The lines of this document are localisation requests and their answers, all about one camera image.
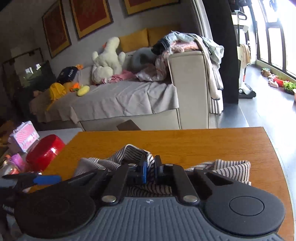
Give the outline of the brown ribbed sweater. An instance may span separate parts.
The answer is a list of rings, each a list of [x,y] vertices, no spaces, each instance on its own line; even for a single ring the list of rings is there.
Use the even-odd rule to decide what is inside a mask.
[[[139,164],[142,157],[144,157],[147,163],[147,183],[129,187],[127,189],[127,195],[132,197],[171,196],[172,190],[170,186],[156,184],[154,178],[155,159],[152,154],[131,144],[122,147],[107,159],[95,157],[81,158],[73,176],[76,177],[91,170],[101,168],[106,168],[109,172],[115,171],[125,164]],[[194,169],[203,168],[250,186],[250,167],[251,163],[246,160],[224,161],[217,159],[216,161],[203,162],[192,166],[187,168],[186,171],[191,173]]]

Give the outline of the white side table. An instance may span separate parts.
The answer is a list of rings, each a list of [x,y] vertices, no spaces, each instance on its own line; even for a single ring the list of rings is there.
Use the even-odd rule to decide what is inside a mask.
[[[40,136],[39,140],[54,134],[57,135],[64,143],[65,145],[68,144],[70,142],[70,140],[72,140],[74,138],[74,136],[76,134],[78,134],[79,132],[81,132],[82,130],[80,128],[69,128],[69,129],[61,129],[61,130],[51,130],[51,131],[41,131],[41,132],[37,132]],[[29,150],[26,153],[21,153],[18,152],[20,154],[20,156],[22,157],[22,159],[26,162],[26,156],[29,152]],[[1,176],[6,175],[6,174],[19,174],[22,173],[20,172],[20,170],[17,168],[17,166],[11,161],[11,156],[17,153],[12,153],[12,151],[9,149],[8,152],[9,156],[6,160],[3,160],[1,162]],[[30,168],[29,165],[27,164],[27,170],[25,172],[30,172]]]

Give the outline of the red round pot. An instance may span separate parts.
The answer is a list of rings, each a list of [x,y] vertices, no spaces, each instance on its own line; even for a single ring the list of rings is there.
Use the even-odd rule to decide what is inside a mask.
[[[65,143],[54,134],[40,139],[28,152],[26,162],[31,171],[43,172],[63,150]]]

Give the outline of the pink cosmetic case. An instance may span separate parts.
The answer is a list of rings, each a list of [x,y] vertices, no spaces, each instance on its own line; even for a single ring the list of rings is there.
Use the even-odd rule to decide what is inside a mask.
[[[8,138],[8,146],[12,153],[26,153],[39,138],[39,134],[29,120],[13,130]]]

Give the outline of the beige sofa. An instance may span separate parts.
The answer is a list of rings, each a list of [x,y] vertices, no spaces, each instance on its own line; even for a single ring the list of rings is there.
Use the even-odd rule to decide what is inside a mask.
[[[30,101],[30,113],[46,130],[111,131],[128,120],[144,130],[209,128],[211,101],[222,99],[222,82],[204,38],[189,38],[199,49],[171,54],[164,81],[92,85],[82,97],[70,92],[56,102],[45,91]]]

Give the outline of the yellow backpack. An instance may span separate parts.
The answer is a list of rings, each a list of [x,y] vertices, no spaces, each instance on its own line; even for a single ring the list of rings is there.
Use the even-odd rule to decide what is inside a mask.
[[[51,86],[49,88],[49,93],[50,93],[51,103],[47,107],[47,110],[49,110],[51,108],[51,106],[53,105],[53,103],[55,101],[64,97],[67,94],[67,91],[62,84],[55,82],[55,83],[51,84]]]

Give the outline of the pink cloth on sofa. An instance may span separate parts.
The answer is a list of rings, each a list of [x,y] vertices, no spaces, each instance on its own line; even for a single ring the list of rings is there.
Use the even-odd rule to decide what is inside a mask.
[[[115,74],[109,78],[102,79],[102,83],[103,84],[117,83],[117,82],[120,82],[123,80],[130,80],[130,79],[135,79],[135,78],[136,78],[136,76],[132,72],[127,71],[127,70],[123,70],[121,74]]]

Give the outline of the yellow small plush toy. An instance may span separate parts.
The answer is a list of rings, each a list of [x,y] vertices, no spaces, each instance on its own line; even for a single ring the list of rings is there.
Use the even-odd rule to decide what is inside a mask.
[[[77,91],[77,96],[79,97],[84,96],[89,92],[89,90],[90,90],[90,87],[88,85],[85,85]]]

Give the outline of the black cap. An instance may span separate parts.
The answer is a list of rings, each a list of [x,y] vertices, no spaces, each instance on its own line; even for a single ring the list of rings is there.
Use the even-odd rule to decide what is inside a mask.
[[[66,67],[60,72],[57,78],[57,82],[62,85],[64,83],[70,82],[75,78],[77,72],[78,68],[75,66]]]

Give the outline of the grey neck pillow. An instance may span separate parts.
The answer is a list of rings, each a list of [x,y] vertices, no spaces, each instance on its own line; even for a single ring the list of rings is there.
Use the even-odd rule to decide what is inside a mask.
[[[130,70],[138,73],[148,66],[154,64],[157,56],[152,52],[150,47],[143,47],[135,51],[130,60]]]

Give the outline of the cream plush duck toy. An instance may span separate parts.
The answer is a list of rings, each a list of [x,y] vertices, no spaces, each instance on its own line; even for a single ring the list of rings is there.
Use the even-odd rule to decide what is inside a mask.
[[[104,81],[111,78],[113,75],[122,73],[122,66],[125,62],[125,53],[117,54],[116,50],[120,44],[119,37],[108,39],[104,45],[104,50],[101,54],[98,52],[92,53],[92,73],[91,78],[93,83],[102,84]]]

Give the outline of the yellow cushion left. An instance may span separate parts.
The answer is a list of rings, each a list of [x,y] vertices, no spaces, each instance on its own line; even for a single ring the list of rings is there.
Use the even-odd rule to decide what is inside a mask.
[[[119,37],[119,39],[121,49],[125,53],[149,46],[147,28]]]

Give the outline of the yellow cushion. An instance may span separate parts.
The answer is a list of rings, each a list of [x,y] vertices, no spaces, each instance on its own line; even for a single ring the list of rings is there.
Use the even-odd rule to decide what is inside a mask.
[[[153,27],[147,29],[149,45],[152,47],[165,35],[169,34],[171,31],[178,31],[180,29],[179,24],[165,25],[161,27]]]
[[[147,28],[119,37],[119,39],[121,49],[125,53],[149,46]]]

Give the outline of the yellow cushion right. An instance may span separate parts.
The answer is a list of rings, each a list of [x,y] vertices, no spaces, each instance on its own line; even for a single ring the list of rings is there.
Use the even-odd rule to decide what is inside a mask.
[[[169,34],[171,31],[178,31],[180,29],[179,24],[165,25],[161,27],[153,27],[147,29],[149,45],[152,47],[165,35]]]

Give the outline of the red gold framed picture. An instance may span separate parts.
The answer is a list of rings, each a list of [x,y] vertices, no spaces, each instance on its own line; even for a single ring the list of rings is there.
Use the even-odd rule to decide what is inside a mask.
[[[172,4],[180,3],[179,0],[124,0],[125,7],[128,15],[133,15],[146,11],[149,9],[154,9],[158,7],[163,7]]]
[[[106,0],[70,0],[78,39],[113,23]]]
[[[62,1],[55,1],[42,16],[43,29],[51,58],[71,46]]]

